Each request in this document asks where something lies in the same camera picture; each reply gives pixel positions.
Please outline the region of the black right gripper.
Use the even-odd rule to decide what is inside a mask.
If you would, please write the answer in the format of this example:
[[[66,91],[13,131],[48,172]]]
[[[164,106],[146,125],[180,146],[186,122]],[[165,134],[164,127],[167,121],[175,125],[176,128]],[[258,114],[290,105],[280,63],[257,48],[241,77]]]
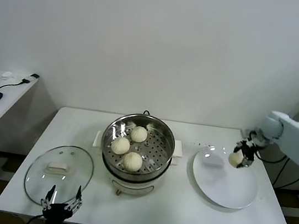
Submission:
[[[237,142],[233,152],[241,152],[242,160],[238,164],[238,168],[249,167],[253,164],[254,155],[256,153],[256,147],[265,148],[268,145],[268,139],[266,139],[259,129],[243,129],[243,140]]]

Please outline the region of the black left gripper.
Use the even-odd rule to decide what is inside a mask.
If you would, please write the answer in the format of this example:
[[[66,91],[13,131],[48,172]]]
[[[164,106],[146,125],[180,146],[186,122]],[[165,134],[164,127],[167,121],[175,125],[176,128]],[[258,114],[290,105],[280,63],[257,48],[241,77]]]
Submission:
[[[42,215],[45,218],[45,224],[62,224],[65,219],[70,218],[73,212],[77,212],[82,206],[82,186],[80,185],[76,196],[68,202],[68,204],[51,204],[52,196],[56,190],[54,184],[52,188],[47,192],[45,198],[42,198],[40,203],[42,208]]]

